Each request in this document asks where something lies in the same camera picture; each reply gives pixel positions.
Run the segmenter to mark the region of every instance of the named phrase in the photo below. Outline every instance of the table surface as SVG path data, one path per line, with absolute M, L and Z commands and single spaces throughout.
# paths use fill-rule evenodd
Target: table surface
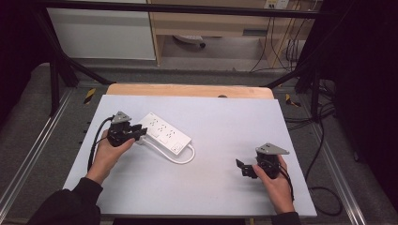
M 228 89 L 245 87 L 114 84 L 103 96 L 64 188 L 73 188 L 84 176 L 91 143 L 101 121 L 122 111 L 137 123 L 149 112 L 161 117 L 192 138 L 196 150 L 192 162 L 177 165 L 145 144 L 135 144 L 122 156 L 105 180 L 98 205 L 103 215 L 157 218 L 255 218 L 273 215 L 273 206 L 259 179 L 243 177 L 238 158 L 255 163 L 255 147 L 274 143 L 290 152 L 283 156 L 295 190 L 295 206 L 302 217 L 316 212 L 299 167 L 296 153 L 277 100 L 231 96 Z M 126 95 L 110 95 L 127 88 Z M 165 89 L 199 88 L 208 97 L 167 96 Z M 160 90 L 166 96 L 149 96 Z M 184 149 L 177 160 L 191 155 Z

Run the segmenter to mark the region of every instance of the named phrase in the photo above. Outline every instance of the power cord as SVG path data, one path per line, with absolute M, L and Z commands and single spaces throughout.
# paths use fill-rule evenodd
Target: power cord
M 319 156 L 319 154 L 320 154 L 320 151 L 321 151 L 322 146 L 323 146 L 323 142 L 324 142 L 324 140 L 325 140 L 325 129 L 324 129 L 322 120 L 323 120 L 324 118 L 328 117 L 329 115 L 335 113 L 335 111 L 334 111 L 334 106 L 327 108 L 329 105 L 332 105 L 332 104 L 333 104 L 332 102 L 329 102 L 329 103 L 323 105 L 323 106 L 321 107 L 321 109 L 320 109 L 319 114 L 318 114 L 319 125 L 320 125 L 321 131 L 322 131 L 321 141 L 320 141 L 319 147 L 317 148 L 317 150 L 316 150 L 316 152 L 315 152 L 314 158 L 312 159 L 312 161 L 311 161 L 311 163 L 310 163 L 310 166 L 309 166 L 309 168 L 307 169 L 307 172 L 306 172 L 305 175 L 304 175 L 304 179 L 305 179 L 306 182 L 307 182 L 307 180 L 308 180 L 310 171 L 311 171 L 311 169 L 312 169 L 312 167 L 313 167 L 313 165 L 314 165 L 316 159 L 318 158 L 318 156 Z M 311 123 L 314 121 L 313 118 L 302 118 L 302 119 L 300 119 L 300 118 L 284 118 L 284 119 L 285 119 L 285 122 L 286 122 L 286 123 L 298 123 L 298 124 L 299 124 L 298 126 L 289 128 L 289 129 L 288 129 L 289 131 L 294 130 L 294 129 L 297 129 L 297 128 L 302 128 L 302 127 L 304 127 L 304 126 L 307 126 L 307 125 L 311 124 Z M 329 192 L 330 194 L 332 194 L 333 197 L 337 200 L 337 202 L 338 202 L 338 207 L 339 207 L 339 209 L 337 210 L 337 212 L 328 212 L 328 211 L 326 211 L 326 210 L 324 210 L 324 209 L 321 209 L 319 206 L 315 205 L 315 206 L 314 206 L 315 209 L 318 210 L 319 212 L 321 212 L 322 214 L 327 215 L 327 216 L 330 216 L 330 217 L 337 217 L 337 216 L 339 216 L 339 215 L 343 212 L 343 203 L 342 203 L 342 200 L 340 199 L 340 197 L 339 197 L 333 190 L 331 190 L 331 189 L 329 189 L 329 188 L 327 188 L 327 187 L 308 187 L 308 189 L 309 189 L 311 192 L 314 192 L 314 191 L 316 191 L 316 190 L 325 190 L 325 191 Z
M 105 138 L 103 138 L 103 139 L 97 141 L 97 138 L 98 138 L 99 135 L 100 135 L 100 131 L 102 130 L 102 127 L 105 125 L 106 122 L 112 121 L 113 119 L 114 119 L 114 116 L 108 117 L 108 118 L 106 118 L 106 119 L 100 124 L 99 129 L 97 130 L 96 137 L 94 138 L 93 145 L 91 146 L 90 156 L 89 156 L 89 158 L 88 158 L 88 163 L 87 163 L 87 171 L 89 171 L 90 168 L 91 168 L 91 166 L 93 165 L 93 159 L 94 159 L 94 155 L 95 155 L 95 152 L 96 152 L 96 146 L 97 146 L 97 144 L 98 144 L 101 140 L 103 140 L 103 139 L 106 138 L 106 137 L 105 137 Z
M 267 31 L 268 31 L 268 29 L 269 29 L 270 23 L 271 23 L 271 18 L 269 17 L 268 26 L 267 26 Z M 266 47 L 267 47 L 267 36 L 268 36 L 268 35 L 266 35 L 266 41 L 264 42 L 264 48 L 263 48 L 263 52 L 261 53 L 260 59 L 257 61 L 257 63 L 255 64 L 255 66 L 249 71 L 249 73 L 254 73 L 255 71 L 253 71 L 253 70 L 254 70 L 254 69 L 258 66 L 258 64 L 261 62 L 261 59 L 263 59 L 264 52 L 266 51 Z
M 321 107 L 320 112 L 319 112 L 319 116 L 318 116 L 319 118 L 321 118 L 321 115 L 322 115 L 322 112 L 323 112 L 324 108 L 325 108 L 326 106 L 330 105 L 330 104 L 332 104 L 332 102 L 330 102 L 330 103 L 328 103 L 328 104 L 325 104 L 325 105 L 323 105 L 323 106 Z M 321 141 L 320 141 L 320 144 L 319 144 L 318 149 L 316 150 L 315 156 L 314 156 L 314 158 L 313 158 L 313 160 L 312 160 L 312 162 L 311 162 L 309 168 L 307 169 L 307 172 L 305 173 L 305 181 L 306 181 L 306 182 L 307 182 L 307 180 L 308 180 L 308 176 L 310 175 L 311 168 L 313 167 L 313 165 L 314 165 L 316 159 L 317 159 L 318 156 L 319 156 L 319 153 L 320 153 L 321 150 L 322 150 L 323 142 L 324 142 L 324 140 L 325 140 L 325 129 L 324 129 L 324 126 L 323 126 L 323 123 L 322 123 L 322 119 L 319 119 L 319 125 L 320 125 L 321 131 L 322 131 Z M 327 188 L 327 187 L 309 187 L 308 189 L 309 189 L 309 190 L 323 189 L 323 190 L 325 190 L 325 191 L 331 193 L 331 194 L 336 198 L 336 200 L 337 200 L 337 202 L 338 202 L 338 204 L 339 204 L 339 209 L 338 209 L 337 212 L 327 212 L 327 211 L 325 211 L 325 210 L 322 210 L 319 206 L 315 205 L 315 208 L 316 208 L 319 212 L 321 212 L 321 213 L 323 213 L 323 214 L 325 214 L 325 215 L 331 216 L 331 217 L 339 216 L 339 215 L 342 213 L 342 211 L 343 211 L 343 203 L 342 203 L 342 200 L 340 199 L 340 197 L 339 197 L 333 190 L 331 190 L 331 189 L 329 189 L 329 188 Z
M 158 146 L 156 146 L 154 143 L 149 142 L 144 136 L 141 137 L 140 141 L 143 141 L 143 143 L 149 144 L 150 146 L 152 146 L 153 148 L 155 148 L 156 150 L 158 150 L 160 153 L 162 153 L 167 159 L 169 159 L 170 161 L 174 162 L 175 164 L 186 164 L 189 163 L 190 161 L 193 160 L 193 158 L 195 157 L 195 149 L 193 148 L 193 146 L 191 144 L 188 144 L 188 147 L 192 150 L 192 156 L 186 160 L 186 161 L 176 161 L 172 158 L 170 158 L 169 156 L 167 156 L 163 151 L 160 150 L 160 148 Z

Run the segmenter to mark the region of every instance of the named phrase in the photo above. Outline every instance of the white power strip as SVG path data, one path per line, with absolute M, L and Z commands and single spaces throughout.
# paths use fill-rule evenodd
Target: white power strip
M 178 155 L 190 142 L 191 138 L 171 126 L 153 112 L 144 117 L 139 124 L 147 128 L 146 136 Z

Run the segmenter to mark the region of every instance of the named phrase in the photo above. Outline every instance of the gray floor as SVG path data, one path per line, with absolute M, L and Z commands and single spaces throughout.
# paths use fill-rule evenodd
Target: gray floor
M 154 66 L 153 62 L 129 62 L 128 64 L 113 62 L 105 66 L 98 61 L 86 60 L 85 63 L 93 67 L 92 69 L 99 75 L 119 83 L 257 86 L 274 81 L 286 73 L 284 69 L 248 72 L 261 55 L 261 48 L 256 39 L 208 37 L 205 41 L 207 46 L 200 49 L 197 46 L 179 43 L 171 37 L 167 38 L 162 65 L 159 67 Z M 267 67 L 266 60 L 258 66 L 258 68 Z M 92 83 L 92 80 L 85 75 L 80 74 L 79 77 L 82 82 L 78 88 L 73 89 L 68 106 L 10 208 L 8 219 L 26 220 L 46 197 L 63 186 L 80 149 L 79 142 L 84 139 L 84 131 L 88 129 L 87 122 L 91 120 L 100 102 L 100 96 L 106 91 L 106 86 Z M 302 107 L 285 104 L 285 94 L 290 94 L 294 101 L 308 99 L 307 95 L 298 96 L 294 93 L 292 88 L 294 83 L 295 79 L 292 79 L 282 87 L 274 89 L 274 95 L 280 101 L 285 117 L 308 117 Z M 92 86 L 97 87 L 96 94 L 90 104 L 85 105 L 83 104 L 85 95 Z M 31 82 L 26 87 L 21 101 L 1 128 L 0 194 L 2 195 L 48 120 L 51 102 L 49 87 L 48 68 L 38 67 L 33 72 Z M 324 122 L 328 144 L 368 224 L 398 224 L 397 213 L 378 186 L 368 166 L 355 162 L 353 159 L 353 152 L 338 118 L 329 117 Z M 291 131 L 290 136 L 300 167 L 305 172 L 318 146 L 314 130 L 311 126 L 307 126 Z M 308 186 L 322 186 L 336 191 L 322 154 L 314 164 Z M 337 210 L 336 201 L 327 192 L 316 191 L 312 197 L 314 203 L 322 209 Z M 268 218 L 256 220 L 256 224 L 268 222 Z M 338 217 L 318 213 L 318 217 L 304 218 L 303 222 L 306 224 L 351 224 L 345 210 Z

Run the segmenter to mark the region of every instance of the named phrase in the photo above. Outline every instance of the aluminum rail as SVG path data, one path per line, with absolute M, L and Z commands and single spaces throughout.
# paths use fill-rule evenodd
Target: aluminum rail
M 111 2 L 87 2 L 87 1 L 63 1 L 63 0 L 36 0 L 35 5 L 45 8 L 69 8 L 91 9 L 109 11 L 143 11 L 143 12 L 171 12 L 191 14 L 236 15 L 254 17 L 279 17 L 319 19 L 337 17 L 337 13 L 323 11 L 297 11 L 249 7 L 207 7 L 164 4 L 140 4 L 140 3 L 111 3 Z

